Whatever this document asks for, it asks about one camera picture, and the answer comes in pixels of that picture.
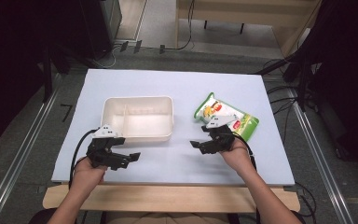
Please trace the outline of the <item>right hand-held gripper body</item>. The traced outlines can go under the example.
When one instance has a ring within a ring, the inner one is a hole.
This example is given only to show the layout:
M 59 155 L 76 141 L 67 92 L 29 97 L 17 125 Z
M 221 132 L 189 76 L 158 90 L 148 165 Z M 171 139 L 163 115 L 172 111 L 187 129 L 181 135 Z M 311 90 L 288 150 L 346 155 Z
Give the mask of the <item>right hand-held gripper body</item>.
M 236 119 L 235 115 L 213 116 L 207 123 L 207 127 L 211 129 L 209 133 L 212 137 L 211 153 L 230 150 L 234 141 L 234 134 L 228 127 L 228 124 Z

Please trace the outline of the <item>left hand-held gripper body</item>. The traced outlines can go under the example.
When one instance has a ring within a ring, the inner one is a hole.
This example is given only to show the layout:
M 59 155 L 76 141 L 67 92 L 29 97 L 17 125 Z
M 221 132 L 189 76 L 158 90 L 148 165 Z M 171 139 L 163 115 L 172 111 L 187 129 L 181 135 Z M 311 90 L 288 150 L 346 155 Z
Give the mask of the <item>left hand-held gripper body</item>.
M 93 167 L 106 166 L 111 170 L 119 169 L 120 158 L 114 153 L 109 146 L 109 140 L 117 138 L 117 133 L 109 126 L 104 125 L 99 128 L 93 135 L 91 143 L 88 146 L 87 157 L 90 159 Z

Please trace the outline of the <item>person's right hand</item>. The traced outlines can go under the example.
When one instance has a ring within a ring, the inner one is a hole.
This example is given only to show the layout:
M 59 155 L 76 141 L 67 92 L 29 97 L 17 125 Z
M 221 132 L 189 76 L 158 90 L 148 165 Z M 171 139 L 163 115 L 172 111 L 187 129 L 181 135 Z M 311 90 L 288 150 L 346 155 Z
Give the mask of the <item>person's right hand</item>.
M 255 172 L 248 147 L 241 140 L 235 139 L 230 151 L 221 152 L 221 156 L 226 164 L 239 176 L 245 176 Z

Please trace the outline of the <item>person's left hand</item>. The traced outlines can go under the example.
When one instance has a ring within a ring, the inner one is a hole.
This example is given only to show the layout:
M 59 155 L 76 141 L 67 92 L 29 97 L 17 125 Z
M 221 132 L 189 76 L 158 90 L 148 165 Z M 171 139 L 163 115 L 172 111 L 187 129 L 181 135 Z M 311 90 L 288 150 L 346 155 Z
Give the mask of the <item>person's left hand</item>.
M 103 182 L 106 166 L 93 167 L 88 157 L 79 159 L 74 170 L 71 189 L 80 192 L 91 192 Z

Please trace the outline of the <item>green and white snack packet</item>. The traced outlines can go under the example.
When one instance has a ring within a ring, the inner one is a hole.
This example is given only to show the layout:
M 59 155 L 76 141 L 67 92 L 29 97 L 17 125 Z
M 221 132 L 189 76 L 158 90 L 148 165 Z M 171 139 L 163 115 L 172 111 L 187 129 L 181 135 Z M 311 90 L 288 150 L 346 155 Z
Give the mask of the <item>green and white snack packet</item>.
M 208 129 L 228 128 L 248 141 L 255 131 L 259 119 L 214 97 L 211 92 L 194 113 L 194 118 L 203 121 Z

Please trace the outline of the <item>white plastic divided container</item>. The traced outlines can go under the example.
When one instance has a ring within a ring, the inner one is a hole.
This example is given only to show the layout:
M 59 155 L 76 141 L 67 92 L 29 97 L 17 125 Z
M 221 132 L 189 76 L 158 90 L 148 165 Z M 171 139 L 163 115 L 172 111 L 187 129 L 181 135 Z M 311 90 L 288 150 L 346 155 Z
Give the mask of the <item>white plastic divided container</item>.
M 101 126 L 109 126 L 127 142 L 168 141 L 173 130 L 169 96 L 113 97 L 105 101 Z

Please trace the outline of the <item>wooden table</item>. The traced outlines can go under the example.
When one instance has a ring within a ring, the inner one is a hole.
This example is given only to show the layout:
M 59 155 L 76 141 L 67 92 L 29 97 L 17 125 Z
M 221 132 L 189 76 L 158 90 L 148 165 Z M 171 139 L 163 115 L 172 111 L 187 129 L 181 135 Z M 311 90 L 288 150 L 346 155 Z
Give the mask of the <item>wooden table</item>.
M 92 211 L 253 213 L 246 187 L 99 185 L 81 206 Z

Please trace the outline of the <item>person's lap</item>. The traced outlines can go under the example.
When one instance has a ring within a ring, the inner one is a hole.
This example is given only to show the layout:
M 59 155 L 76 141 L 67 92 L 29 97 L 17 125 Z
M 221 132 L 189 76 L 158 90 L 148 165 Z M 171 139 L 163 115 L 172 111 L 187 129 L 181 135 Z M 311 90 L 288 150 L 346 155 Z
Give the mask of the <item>person's lap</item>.
M 108 212 L 104 224 L 229 224 L 225 214 Z

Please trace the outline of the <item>black metal stand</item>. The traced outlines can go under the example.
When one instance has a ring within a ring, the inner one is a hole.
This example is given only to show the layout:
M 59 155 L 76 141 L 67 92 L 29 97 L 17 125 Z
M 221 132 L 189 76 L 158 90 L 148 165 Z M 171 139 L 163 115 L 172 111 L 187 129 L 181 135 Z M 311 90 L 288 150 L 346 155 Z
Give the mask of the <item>black metal stand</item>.
M 51 76 L 51 59 L 50 46 L 46 45 L 43 51 L 43 73 L 44 73 L 44 99 L 46 103 L 52 94 L 52 76 Z

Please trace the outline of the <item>dark cabinet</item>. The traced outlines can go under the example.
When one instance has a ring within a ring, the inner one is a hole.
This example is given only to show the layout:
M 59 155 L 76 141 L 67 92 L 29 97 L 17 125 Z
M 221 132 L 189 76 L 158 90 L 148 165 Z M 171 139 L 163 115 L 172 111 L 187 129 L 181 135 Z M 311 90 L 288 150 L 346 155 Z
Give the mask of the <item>dark cabinet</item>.
M 80 0 L 90 43 L 90 57 L 109 52 L 117 38 L 122 13 L 118 0 Z

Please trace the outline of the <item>light wooden bench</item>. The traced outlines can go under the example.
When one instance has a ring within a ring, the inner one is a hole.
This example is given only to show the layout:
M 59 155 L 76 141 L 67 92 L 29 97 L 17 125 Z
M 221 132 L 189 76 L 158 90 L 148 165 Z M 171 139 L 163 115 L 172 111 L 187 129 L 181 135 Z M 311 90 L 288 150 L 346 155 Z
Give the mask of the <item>light wooden bench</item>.
M 323 0 L 195 0 L 193 18 L 268 25 L 284 57 L 311 28 Z

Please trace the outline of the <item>black curtain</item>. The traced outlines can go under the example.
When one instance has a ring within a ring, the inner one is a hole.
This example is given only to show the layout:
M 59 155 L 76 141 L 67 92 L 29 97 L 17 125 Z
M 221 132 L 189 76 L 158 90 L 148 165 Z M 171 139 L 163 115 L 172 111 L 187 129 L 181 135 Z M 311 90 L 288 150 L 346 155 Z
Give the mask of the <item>black curtain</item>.
M 358 0 L 322 0 L 300 50 L 320 114 L 344 160 L 358 161 Z
M 44 88 L 43 51 L 58 71 L 69 63 L 58 43 L 70 0 L 0 0 L 0 137 L 30 98 Z

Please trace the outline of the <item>metal floor rail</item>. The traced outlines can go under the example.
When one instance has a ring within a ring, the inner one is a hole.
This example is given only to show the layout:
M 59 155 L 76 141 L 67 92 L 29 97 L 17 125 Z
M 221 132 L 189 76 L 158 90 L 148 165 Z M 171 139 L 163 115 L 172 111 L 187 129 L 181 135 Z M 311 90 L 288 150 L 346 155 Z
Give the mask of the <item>metal floor rail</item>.
M 13 190 L 21 170 L 32 151 L 34 142 L 42 129 L 49 111 L 51 110 L 61 87 L 64 76 L 56 74 L 53 79 L 53 91 L 47 101 L 43 103 L 37 111 L 27 134 L 21 141 L 21 145 L 16 150 L 16 154 L 7 168 L 5 176 L 0 181 L 0 214 L 5 206 L 7 199 Z
M 317 169 L 321 175 L 321 179 L 326 188 L 329 200 L 337 214 L 339 223 L 354 224 L 349 208 L 325 159 L 314 131 L 312 130 L 307 114 L 301 109 L 298 103 L 295 103 L 294 109 L 303 134 L 305 135 L 308 142 L 311 154 L 315 160 Z

